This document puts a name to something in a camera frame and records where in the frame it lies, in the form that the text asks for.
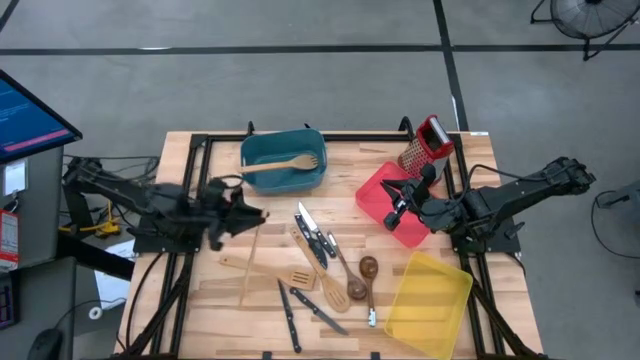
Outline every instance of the red tray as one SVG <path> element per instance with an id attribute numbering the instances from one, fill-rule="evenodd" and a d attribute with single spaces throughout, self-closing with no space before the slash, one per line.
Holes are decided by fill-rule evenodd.
<path id="1" fill-rule="evenodd" d="M 406 171 L 394 162 L 387 161 L 356 191 L 356 203 L 367 215 L 384 227 L 384 218 L 393 211 L 393 206 L 391 198 L 384 191 L 380 182 L 409 178 Z M 408 211 L 402 216 L 400 225 L 392 232 L 393 236 L 408 248 L 420 245 L 429 233 L 429 229 L 418 220 L 418 217 Z"/>

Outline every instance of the black floor line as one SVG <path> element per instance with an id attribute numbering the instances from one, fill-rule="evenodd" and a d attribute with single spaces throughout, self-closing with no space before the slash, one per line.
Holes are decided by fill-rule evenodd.
<path id="1" fill-rule="evenodd" d="M 210 55 L 210 54 L 305 54 L 305 53 L 410 53 L 439 52 L 441 45 L 430 44 L 344 44 L 275 45 L 166 48 L 87 48 L 87 49 L 0 49 L 4 56 L 96 56 L 96 55 Z"/>
<path id="2" fill-rule="evenodd" d="M 591 44 L 597 50 L 599 44 Z M 453 45 L 454 52 L 554 52 L 582 51 L 581 44 L 548 44 L 548 45 Z M 604 51 L 638 51 L 640 44 L 609 44 Z"/>
<path id="3" fill-rule="evenodd" d="M 0 32 L 2 31 L 2 29 L 4 29 L 4 26 L 7 25 L 7 21 L 9 21 L 9 18 L 11 17 L 11 14 L 13 14 L 13 10 L 15 10 L 16 6 L 18 6 L 19 1 L 20 0 L 11 0 L 9 5 L 7 5 L 7 8 L 2 14 L 2 17 L 0 17 Z"/>
<path id="4" fill-rule="evenodd" d="M 436 11 L 436 19 L 438 21 L 438 30 L 440 31 L 440 39 L 442 41 L 442 53 L 444 55 L 444 63 L 447 67 L 447 78 L 449 79 L 449 88 L 451 96 L 454 100 L 454 110 L 456 112 L 456 121 L 458 130 L 469 131 L 469 123 L 467 122 L 467 112 L 464 109 L 464 101 L 462 100 L 462 90 L 460 89 L 460 81 L 458 80 L 458 71 L 456 70 L 456 62 L 453 58 L 453 47 L 449 39 L 449 29 L 447 28 L 447 19 L 444 15 L 442 0 L 433 0 L 433 7 Z"/>

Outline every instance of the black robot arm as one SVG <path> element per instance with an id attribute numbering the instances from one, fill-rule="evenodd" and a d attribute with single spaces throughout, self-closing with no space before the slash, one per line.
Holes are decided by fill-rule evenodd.
<path id="1" fill-rule="evenodd" d="M 465 190 L 456 194 L 455 199 L 438 199 L 428 192 L 435 178 L 432 168 L 425 165 L 420 181 L 383 180 L 382 186 L 394 203 L 394 212 L 385 219 L 387 229 L 395 229 L 408 210 L 418 215 L 432 232 L 442 230 L 484 240 L 493 236 L 502 222 L 513 215 L 551 196 L 582 194 L 595 181 L 585 165 L 576 159 L 560 157 L 544 169 L 505 185 L 470 189 L 469 184 L 465 184 Z M 509 229 L 509 235 L 515 235 L 522 225 Z"/>
<path id="2" fill-rule="evenodd" d="M 95 158 L 74 158 L 67 169 L 63 176 L 65 195 L 100 194 L 141 215 L 140 224 L 128 231 L 140 240 L 136 246 L 145 237 L 152 238 L 148 243 L 158 244 L 156 251 L 149 252 L 171 251 L 170 245 L 181 249 L 171 252 L 193 251 L 200 247 L 207 229 L 211 249 L 219 251 L 223 233 L 237 235 L 264 223 L 267 216 L 244 202 L 242 187 L 230 187 L 222 178 L 211 179 L 202 196 L 192 199 L 180 185 L 141 186 L 121 178 L 102 169 Z"/>

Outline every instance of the teal bowl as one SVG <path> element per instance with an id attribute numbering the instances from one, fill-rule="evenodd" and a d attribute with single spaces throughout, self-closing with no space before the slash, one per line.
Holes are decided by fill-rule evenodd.
<path id="1" fill-rule="evenodd" d="M 244 180 L 259 194 L 282 194 L 310 190 L 322 183 L 327 170 L 327 148 L 322 134 L 314 129 L 252 135 L 242 142 L 242 166 L 288 161 L 298 155 L 318 158 L 313 170 L 277 169 L 243 174 Z"/>

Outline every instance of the steak knife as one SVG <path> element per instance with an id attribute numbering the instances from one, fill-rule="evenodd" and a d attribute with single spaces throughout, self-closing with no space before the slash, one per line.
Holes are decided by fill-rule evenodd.
<path id="1" fill-rule="evenodd" d="M 333 246 L 331 246 L 324 235 L 322 235 L 322 231 L 320 231 L 318 225 L 316 225 L 316 222 L 313 221 L 313 218 L 311 218 L 311 215 L 309 214 L 307 209 L 305 209 L 304 205 L 302 205 L 301 202 L 298 202 L 298 210 L 300 211 L 300 215 L 302 215 L 304 222 L 309 227 L 309 230 L 316 235 L 318 240 L 320 240 L 320 244 L 327 251 L 327 254 L 329 254 L 331 258 L 335 258 L 337 255 L 336 251 L 333 249 Z"/>
<path id="2" fill-rule="evenodd" d="M 284 313 L 287 317 L 287 325 L 289 326 L 289 333 L 291 335 L 291 343 L 293 344 L 293 351 L 299 354 L 302 351 L 300 343 L 298 342 L 298 332 L 296 331 L 296 325 L 293 323 L 293 310 L 289 305 L 289 299 L 287 293 L 284 290 L 284 285 L 278 280 L 278 288 L 280 289 L 280 296 L 282 297 L 282 306 L 284 307 Z"/>
<path id="3" fill-rule="evenodd" d="M 313 236 L 311 236 L 311 232 L 309 231 L 307 224 L 305 224 L 304 220 L 302 219 L 302 215 L 295 214 L 294 217 L 296 218 L 296 223 L 298 223 L 298 227 L 300 228 L 300 232 L 302 233 L 302 236 L 304 236 L 305 240 L 307 240 L 307 243 L 309 243 L 309 248 L 311 249 L 311 251 L 313 251 L 313 255 L 316 256 L 316 259 L 318 259 L 318 262 L 320 262 L 320 265 L 322 265 L 322 267 L 326 269 L 327 255 L 322 250 L 322 245 L 320 245 L 320 241 L 318 241 L 317 239 L 314 239 Z"/>
<path id="4" fill-rule="evenodd" d="M 289 292 L 295 295 L 295 297 L 297 297 L 298 300 L 300 300 L 306 307 L 311 309 L 311 311 L 313 311 L 313 315 L 319 317 L 322 321 L 327 323 L 327 325 L 331 326 L 331 328 L 335 330 L 338 334 L 349 335 L 349 332 L 347 330 L 345 330 L 342 326 L 338 325 L 337 322 L 335 322 L 322 310 L 318 309 L 318 307 L 314 303 L 312 303 L 311 300 L 307 299 L 306 296 L 302 295 L 300 290 L 292 287 L 292 288 L 289 288 Z"/>

